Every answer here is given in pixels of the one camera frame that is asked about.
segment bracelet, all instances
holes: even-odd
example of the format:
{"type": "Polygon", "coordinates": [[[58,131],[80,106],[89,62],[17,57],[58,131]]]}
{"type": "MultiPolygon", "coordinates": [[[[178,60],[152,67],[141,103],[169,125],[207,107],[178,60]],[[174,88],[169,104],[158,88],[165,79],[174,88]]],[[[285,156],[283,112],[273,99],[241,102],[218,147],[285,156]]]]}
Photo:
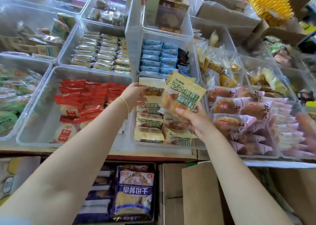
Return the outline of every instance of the bracelet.
{"type": "Polygon", "coordinates": [[[127,108],[127,114],[129,114],[130,108],[129,108],[128,104],[127,104],[127,101],[124,98],[122,98],[122,97],[118,97],[118,98],[121,99],[125,103],[126,108],[127,108]]]}

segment gold bracelet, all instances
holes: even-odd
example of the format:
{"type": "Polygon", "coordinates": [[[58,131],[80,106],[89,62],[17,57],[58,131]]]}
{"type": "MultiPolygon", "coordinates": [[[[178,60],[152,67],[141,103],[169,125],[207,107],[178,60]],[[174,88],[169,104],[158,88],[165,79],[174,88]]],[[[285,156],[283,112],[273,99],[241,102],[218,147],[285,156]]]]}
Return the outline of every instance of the gold bracelet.
{"type": "Polygon", "coordinates": [[[126,108],[127,108],[127,114],[129,114],[130,108],[128,107],[127,101],[124,98],[122,98],[122,97],[118,97],[118,98],[121,99],[125,103],[126,108]]]}

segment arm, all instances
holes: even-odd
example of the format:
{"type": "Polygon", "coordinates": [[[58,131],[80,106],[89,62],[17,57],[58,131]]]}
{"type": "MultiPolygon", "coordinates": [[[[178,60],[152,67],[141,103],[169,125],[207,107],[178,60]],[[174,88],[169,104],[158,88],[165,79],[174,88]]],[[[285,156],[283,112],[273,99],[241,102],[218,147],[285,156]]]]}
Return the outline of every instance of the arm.
{"type": "MultiPolygon", "coordinates": [[[[122,93],[130,108],[143,104],[144,86],[131,84],[122,93]]],[[[72,224],[128,112],[113,101],[87,127],[58,148],[0,207],[0,217],[39,224],[72,224]]]]}
{"type": "Polygon", "coordinates": [[[181,126],[194,130],[205,143],[236,225],[293,225],[227,139],[215,128],[201,103],[196,114],[180,108],[176,112],[190,120],[189,124],[181,126]]]}

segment forearm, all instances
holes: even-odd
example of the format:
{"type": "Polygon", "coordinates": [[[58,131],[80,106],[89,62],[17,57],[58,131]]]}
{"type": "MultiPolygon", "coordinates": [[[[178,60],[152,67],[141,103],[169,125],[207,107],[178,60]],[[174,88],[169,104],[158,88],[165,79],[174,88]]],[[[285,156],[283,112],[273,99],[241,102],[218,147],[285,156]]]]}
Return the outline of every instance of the forearm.
{"type": "Polygon", "coordinates": [[[43,224],[38,214],[52,213],[52,220],[46,220],[46,224],[71,224],[127,114],[124,102],[116,99],[42,163],[1,206],[0,216],[9,213],[43,224]]]}
{"type": "Polygon", "coordinates": [[[223,135],[216,134],[210,141],[207,151],[235,224],[293,224],[223,135]]]}

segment hand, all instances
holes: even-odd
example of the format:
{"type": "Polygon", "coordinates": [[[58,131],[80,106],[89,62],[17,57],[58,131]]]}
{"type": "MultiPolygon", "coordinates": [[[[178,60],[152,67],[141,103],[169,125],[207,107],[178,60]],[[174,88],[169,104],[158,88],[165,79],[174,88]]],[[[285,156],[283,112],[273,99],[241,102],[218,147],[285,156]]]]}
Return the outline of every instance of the hand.
{"type": "Polygon", "coordinates": [[[130,112],[134,107],[145,104],[144,90],[147,88],[139,83],[132,83],[122,92],[120,97],[127,101],[130,112]]]}
{"type": "Polygon", "coordinates": [[[197,113],[184,110],[182,108],[176,108],[176,112],[185,118],[189,119],[188,123],[179,124],[180,127],[188,127],[193,130],[195,134],[204,143],[210,138],[214,133],[220,133],[214,124],[211,122],[206,111],[203,108],[201,102],[196,106],[197,113]]]}

